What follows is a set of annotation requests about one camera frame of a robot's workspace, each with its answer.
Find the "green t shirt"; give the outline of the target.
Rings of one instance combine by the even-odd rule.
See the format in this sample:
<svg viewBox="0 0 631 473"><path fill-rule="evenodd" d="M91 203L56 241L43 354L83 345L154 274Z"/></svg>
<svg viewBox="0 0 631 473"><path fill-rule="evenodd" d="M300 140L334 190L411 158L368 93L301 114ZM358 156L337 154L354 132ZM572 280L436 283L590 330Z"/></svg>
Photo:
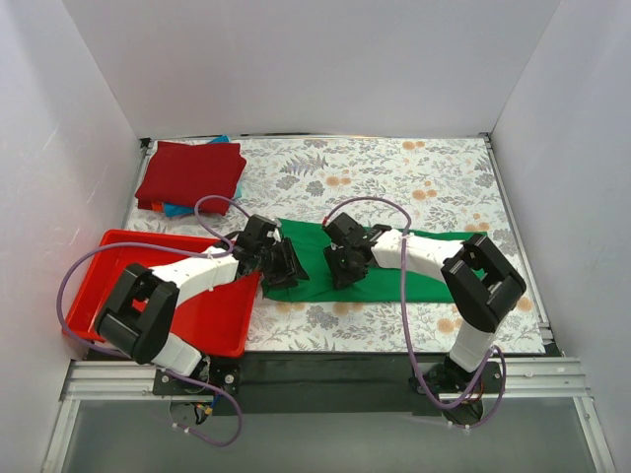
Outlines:
<svg viewBox="0 0 631 473"><path fill-rule="evenodd" d="M400 302L400 273L394 269L369 269L365 279L345 289L334 289L323 249L330 239L320 224L280 219L281 231L294 246L298 259L309 280L301 280L296 287L273 289L261 282L263 295L276 302L286 303L396 303ZM411 231L416 236L460 243L474 233L428 233ZM420 274L407 272L406 301L408 303L450 304L453 297L448 287Z"/></svg>

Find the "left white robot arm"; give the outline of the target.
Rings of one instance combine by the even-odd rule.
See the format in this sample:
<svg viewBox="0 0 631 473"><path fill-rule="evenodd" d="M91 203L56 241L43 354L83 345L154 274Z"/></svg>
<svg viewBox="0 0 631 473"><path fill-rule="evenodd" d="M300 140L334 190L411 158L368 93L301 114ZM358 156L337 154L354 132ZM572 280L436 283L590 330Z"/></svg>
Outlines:
<svg viewBox="0 0 631 473"><path fill-rule="evenodd" d="M214 374L211 357L175 335L172 325L180 305L254 272L273 289L309 279L280 224L259 215L197 256L162 266L126 266L95 318L95 330L137 364L174 372L187 393L200 393L208 384L232 393L231 374Z"/></svg>

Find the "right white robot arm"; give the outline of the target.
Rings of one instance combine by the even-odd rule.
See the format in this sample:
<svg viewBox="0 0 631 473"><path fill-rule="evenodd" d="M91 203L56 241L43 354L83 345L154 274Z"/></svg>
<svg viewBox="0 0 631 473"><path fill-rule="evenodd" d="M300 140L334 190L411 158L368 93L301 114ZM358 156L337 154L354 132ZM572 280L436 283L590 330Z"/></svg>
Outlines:
<svg viewBox="0 0 631 473"><path fill-rule="evenodd" d="M466 240L417 236L408 228L362 227L346 213L326 218L322 229L331 240L323 253L336 289L364 279L371 267L398 270L404 338L416 388L434 396L433 387L445 382L468 395L482 378L506 316L526 292L526 282L486 235ZM423 373L416 361L407 319L406 278L410 274L444 284L462 324L443 364Z"/></svg>

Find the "red plastic tray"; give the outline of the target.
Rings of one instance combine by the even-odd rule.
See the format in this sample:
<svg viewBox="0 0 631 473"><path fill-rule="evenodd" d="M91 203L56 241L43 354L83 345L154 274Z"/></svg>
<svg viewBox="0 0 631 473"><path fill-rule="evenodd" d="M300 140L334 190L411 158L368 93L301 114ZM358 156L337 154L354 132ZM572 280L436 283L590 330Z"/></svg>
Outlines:
<svg viewBox="0 0 631 473"><path fill-rule="evenodd" d="M216 242L213 237L180 236L110 230L101 244L142 242L201 252ZM94 256L65 316L70 329L89 341L101 342L93 322L122 270L131 263L146 267L181 260L178 254L142 247L108 249ZM259 275L219 286L183 303L175 311L172 332L198 350L213 356L238 358L245 350Z"/></svg>

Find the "folded blue t shirt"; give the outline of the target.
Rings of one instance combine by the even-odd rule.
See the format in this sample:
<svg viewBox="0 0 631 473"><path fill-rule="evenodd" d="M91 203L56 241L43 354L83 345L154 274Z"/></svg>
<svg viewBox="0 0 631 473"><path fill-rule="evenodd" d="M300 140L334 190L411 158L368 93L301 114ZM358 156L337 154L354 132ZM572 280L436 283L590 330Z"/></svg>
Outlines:
<svg viewBox="0 0 631 473"><path fill-rule="evenodd" d="M220 135L208 141L208 144L230 143L230 142L231 140L227 135ZM241 183L238 182L236 190L235 190L235 194L232 197L232 199L239 200L242 197L242 195L243 193L242 193ZM177 217L177 216L191 215L194 213L194 209L192 207L185 207L185 206L176 205L172 203L164 203L163 211L165 215L170 218Z"/></svg>

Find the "folded dark red t shirt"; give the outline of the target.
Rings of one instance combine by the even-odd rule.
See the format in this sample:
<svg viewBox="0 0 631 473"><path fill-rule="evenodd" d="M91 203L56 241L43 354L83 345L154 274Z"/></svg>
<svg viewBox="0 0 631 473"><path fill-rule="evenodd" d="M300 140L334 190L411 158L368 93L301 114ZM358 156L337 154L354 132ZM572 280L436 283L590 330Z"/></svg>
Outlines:
<svg viewBox="0 0 631 473"><path fill-rule="evenodd" d="M245 166L237 143L160 142L135 193L138 207L150 210L150 202L161 202L194 208L209 195L199 210L225 215Z"/></svg>

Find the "floral table cloth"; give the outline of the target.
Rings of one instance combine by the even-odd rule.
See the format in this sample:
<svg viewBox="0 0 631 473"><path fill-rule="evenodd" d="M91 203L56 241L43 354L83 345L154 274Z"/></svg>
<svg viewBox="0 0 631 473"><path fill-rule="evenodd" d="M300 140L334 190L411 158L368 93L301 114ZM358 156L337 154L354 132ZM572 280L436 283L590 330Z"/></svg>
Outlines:
<svg viewBox="0 0 631 473"><path fill-rule="evenodd" d="M223 217L169 218L132 207L131 231L205 237L242 228L245 214L319 223L336 205L372 226L482 232L517 268L521 253L480 138L243 138L241 205ZM462 319L452 304L255 300L250 351L446 352Z"/></svg>

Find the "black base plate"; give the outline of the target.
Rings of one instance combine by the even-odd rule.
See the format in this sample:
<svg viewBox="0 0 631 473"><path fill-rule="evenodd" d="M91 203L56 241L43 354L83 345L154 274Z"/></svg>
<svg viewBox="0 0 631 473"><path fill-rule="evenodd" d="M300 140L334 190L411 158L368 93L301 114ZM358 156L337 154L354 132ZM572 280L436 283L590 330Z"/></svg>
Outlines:
<svg viewBox="0 0 631 473"><path fill-rule="evenodd" d="M440 413L404 353L247 352L215 357L194 377L233 395L246 414Z"/></svg>

